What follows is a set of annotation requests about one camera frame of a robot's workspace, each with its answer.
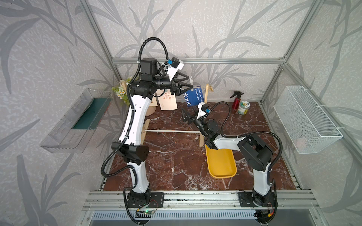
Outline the blue calligraphy postcard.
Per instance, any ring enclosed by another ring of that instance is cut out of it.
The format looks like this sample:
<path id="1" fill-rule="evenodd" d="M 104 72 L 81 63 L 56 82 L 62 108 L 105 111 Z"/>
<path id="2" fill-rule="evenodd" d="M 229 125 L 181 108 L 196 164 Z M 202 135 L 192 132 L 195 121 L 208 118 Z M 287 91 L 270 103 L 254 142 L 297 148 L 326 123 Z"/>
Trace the blue calligraphy postcard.
<path id="1" fill-rule="evenodd" d="M 198 106 L 204 102 L 204 95 L 201 87 L 196 87 L 183 94 L 187 106 Z"/>

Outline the cream red-text postcard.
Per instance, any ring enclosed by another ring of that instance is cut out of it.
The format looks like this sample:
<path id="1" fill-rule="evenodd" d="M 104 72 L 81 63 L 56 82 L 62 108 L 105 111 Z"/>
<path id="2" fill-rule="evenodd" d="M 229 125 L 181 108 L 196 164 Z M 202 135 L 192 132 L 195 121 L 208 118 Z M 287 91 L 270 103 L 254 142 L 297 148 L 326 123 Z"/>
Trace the cream red-text postcard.
<path id="1" fill-rule="evenodd" d="M 165 93 L 158 89 L 156 95 L 162 111 L 177 109 L 176 96 L 172 95 L 169 89 L 166 89 Z"/>

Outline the wooden string rack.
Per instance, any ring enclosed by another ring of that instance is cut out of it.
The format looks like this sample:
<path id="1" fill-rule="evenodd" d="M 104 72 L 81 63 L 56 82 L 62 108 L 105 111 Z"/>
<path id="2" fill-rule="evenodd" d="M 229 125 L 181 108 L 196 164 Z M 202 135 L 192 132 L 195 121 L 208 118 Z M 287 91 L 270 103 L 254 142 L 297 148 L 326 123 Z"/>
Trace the wooden string rack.
<path id="1" fill-rule="evenodd" d="M 127 82 L 126 81 L 123 81 L 120 83 L 120 86 L 122 88 L 124 88 L 124 91 L 126 92 L 126 86 L 127 86 Z M 214 91 L 213 88 L 211 86 L 209 86 L 208 84 L 206 85 L 206 92 L 205 92 L 205 98 L 206 98 L 206 101 L 207 101 L 207 96 L 208 96 L 208 92 L 209 90 L 211 90 L 212 92 Z M 156 104 L 157 104 L 157 101 L 156 101 L 156 98 L 153 98 L 152 101 L 151 101 L 151 104 L 149 106 L 149 108 L 147 109 L 146 111 L 146 114 L 145 116 L 150 116 L 152 115 L 155 111 L 156 111 Z M 199 105 L 198 105 L 198 111 L 196 111 L 196 116 L 197 116 L 197 119 L 202 119 L 202 118 L 206 118 L 207 115 L 209 115 L 211 112 L 211 110 L 206 110 L 206 103 L 204 102 L 200 102 Z M 146 130 L 148 129 L 148 126 L 149 126 L 149 123 L 150 123 L 150 120 L 146 120 L 146 125 L 142 127 L 142 130 L 141 130 L 141 143 L 143 144 L 144 142 L 144 139 L 145 139 L 145 136 L 146 136 Z M 123 132 L 121 133 L 121 136 L 119 138 L 119 141 L 121 141 L 123 138 L 124 138 L 124 135 L 126 133 L 126 130 L 127 130 L 127 126 L 128 126 L 129 122 L 128 120 L 126 121 L 126 124 L 125 124 L 125 128 L 123 130 Z M 204 137 L 202 134 L 200 134 L 199 136 L 199 146 L 202 147 L 204 145 Z"/>

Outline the white clothespin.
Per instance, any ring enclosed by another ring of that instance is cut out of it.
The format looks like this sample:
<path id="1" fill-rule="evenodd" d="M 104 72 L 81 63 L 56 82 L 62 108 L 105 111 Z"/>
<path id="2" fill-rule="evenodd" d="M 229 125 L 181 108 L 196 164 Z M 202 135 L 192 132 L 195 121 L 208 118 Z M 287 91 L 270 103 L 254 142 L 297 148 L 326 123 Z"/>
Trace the white clothespin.
<path id="1" fill-rule="evenodd" d="M 194 84 L 193 84 L 193 77 L 192 76 L 189 77 L 189 84 L 190 84 L 191 89 L 193 89 Z"/>

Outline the yellow calligraphy postcard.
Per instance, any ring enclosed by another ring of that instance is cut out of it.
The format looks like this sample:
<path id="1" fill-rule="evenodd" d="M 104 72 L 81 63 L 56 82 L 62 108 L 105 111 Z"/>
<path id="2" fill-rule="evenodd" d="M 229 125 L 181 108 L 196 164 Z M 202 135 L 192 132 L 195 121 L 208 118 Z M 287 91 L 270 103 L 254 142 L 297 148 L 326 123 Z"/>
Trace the yellow calligraphy postcard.
<path id="1" fill-rule="evenodd" d="M 152 96 L 152 100 L 151 100 L 151 103 L 150 103 L 150 106 L 154 106 L 154 107 L 157 107 L 158 106 L 158 103 L 157 103 L 157 92 L 155 92 Z"/>

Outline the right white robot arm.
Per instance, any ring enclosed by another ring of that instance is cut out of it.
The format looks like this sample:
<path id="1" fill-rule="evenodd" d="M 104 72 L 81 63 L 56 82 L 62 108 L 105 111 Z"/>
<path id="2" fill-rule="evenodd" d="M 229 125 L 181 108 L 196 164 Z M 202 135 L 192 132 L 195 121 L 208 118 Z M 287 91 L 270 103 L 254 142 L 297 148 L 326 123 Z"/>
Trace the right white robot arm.
<path id="1" fill-rule="evenodd" d="M 273 165 L 279 160 L 281 153 L 272 159 L 272 149 L 259 137 L 259 134 L 269 134 L 274 136 L 282 151 L 280 138 L 271 132 L 257 131 L 245 135 L 222 135 L 221 130 L 214 120 L 205 121 L 210 112 L 198 117 L 191 115 L 182 109 L 183 121 L 188 124 L 193 123 L 204 137 L 204 143 L 208 148 L 214 150 L 230 149 L 240 152 L 247 161 L 249 167 L 253 169 L 254 185 L 251 192 L 239 191 L 238 198 L 241 207 L 278 207 L 276 185 L 274 180 L 270 180 L 270 172 Z"/>

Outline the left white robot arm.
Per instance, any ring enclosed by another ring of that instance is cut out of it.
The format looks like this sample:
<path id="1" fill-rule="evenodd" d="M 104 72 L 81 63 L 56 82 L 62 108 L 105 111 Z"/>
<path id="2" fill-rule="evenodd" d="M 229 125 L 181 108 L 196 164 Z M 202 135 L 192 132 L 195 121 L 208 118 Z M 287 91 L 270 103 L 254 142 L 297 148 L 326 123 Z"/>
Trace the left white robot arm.
<path id="1" fill-rule="evenodd" d="M 125 198 L 127 207 L 137 207 L 151 202 L 150 184 L 147 179 L 145 162 L 149 155 L 149 147 L 141 143 L 141 134 L 146 112 L 158 90 L 170 91 L 179 96 L 192 89 L 185 83 L 189 77 L 181 73 L 184 63 L 173 57 L 164 66 L 160 66 L 155 58 L 140 60 L 140 78 L 129 85 L 127 96 L 130 108 L 124 130 L 118 142 L 112 148 L 123 157 L 131 173 L 132 186 Z"/>

